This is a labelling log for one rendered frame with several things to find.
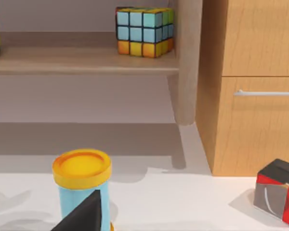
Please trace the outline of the wooden cupboard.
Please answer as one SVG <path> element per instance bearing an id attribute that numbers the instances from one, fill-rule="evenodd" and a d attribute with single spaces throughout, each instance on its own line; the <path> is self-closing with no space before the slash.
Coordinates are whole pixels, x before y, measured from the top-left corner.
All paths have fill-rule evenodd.
<path id="1" fill-rule="evenodd" d="M 289 162 L 289 0 L 204 0 L 196 123 L 211 173 Z"/>

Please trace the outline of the wooden drawer front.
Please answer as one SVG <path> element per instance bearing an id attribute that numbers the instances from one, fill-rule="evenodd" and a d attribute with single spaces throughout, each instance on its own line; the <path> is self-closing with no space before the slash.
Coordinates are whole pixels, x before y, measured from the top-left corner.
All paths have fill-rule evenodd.
<path id="1" fill-rule="evenodd" d="M 277 158 L 289 162 L 289 96 L 234 96 L 238 90 L 289 92 L 289 77 L 222 78 L 216 176 L 254 176 Z"/>

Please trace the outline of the blue can with yellow lid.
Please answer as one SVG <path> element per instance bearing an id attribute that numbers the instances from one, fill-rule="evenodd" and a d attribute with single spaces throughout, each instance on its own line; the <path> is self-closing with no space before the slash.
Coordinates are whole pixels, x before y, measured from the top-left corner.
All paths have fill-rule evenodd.
<path id="1" fill-rule="evenodd" d="M 52 165 L 53 178 L 59 187 L 62 217 L 66 217 L 95 190 L 101 193 L 101 231 L 114 231 L 110 218 L 108 180 L 111 159 L 99 150 L 78 149 L 63 153 Z"/>

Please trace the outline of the wooden cupboard door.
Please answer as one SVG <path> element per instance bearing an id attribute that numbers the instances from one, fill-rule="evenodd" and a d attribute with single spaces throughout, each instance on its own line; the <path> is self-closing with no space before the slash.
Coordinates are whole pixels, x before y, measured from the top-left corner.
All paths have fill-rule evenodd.
<path id="1" fill-rule="evenodd" d="M 224 76 L 289 76 L 289 0 L 229 0 Z"/>

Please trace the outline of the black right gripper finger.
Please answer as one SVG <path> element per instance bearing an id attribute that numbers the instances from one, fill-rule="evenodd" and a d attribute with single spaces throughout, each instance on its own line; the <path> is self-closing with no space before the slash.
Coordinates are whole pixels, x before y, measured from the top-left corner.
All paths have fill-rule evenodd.
<path id="1" fill-rule="evenodd" d="M 50 231 L 101 231 L 100 190 L 92 192 Z"/>

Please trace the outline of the pale wooden open shelf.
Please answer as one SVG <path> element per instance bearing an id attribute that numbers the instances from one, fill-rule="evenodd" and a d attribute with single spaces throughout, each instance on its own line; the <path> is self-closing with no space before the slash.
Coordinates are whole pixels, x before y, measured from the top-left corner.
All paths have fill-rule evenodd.
<path id="1" fill-rule="evenodd" d="M 0 75 L 166 75 L 175 121 L 195 120 L 203 0 L 170 0 L 174 51 L 157 59 L 119 55 L 114 32 L 2 32 Z"/>

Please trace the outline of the red black and grey box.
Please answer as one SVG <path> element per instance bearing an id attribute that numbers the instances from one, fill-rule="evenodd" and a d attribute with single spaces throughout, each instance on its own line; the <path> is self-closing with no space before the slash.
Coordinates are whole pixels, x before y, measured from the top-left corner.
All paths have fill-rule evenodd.
<path id="1" fill-rule="evenodd" d="M 289 163 L 275 159 L 257 174 L 254 206 L 289 225 Z"/>

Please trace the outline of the blue and yellow puzzle cube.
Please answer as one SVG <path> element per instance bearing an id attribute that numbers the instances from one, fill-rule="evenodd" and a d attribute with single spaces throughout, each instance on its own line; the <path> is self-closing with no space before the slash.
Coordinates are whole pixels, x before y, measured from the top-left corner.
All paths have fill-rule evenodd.
<path id="1" fill-rule="evenodd" d="M 158 58 L 174 47 L 172 8 L 117 7 L 116 36 L 119 54 Z"/>

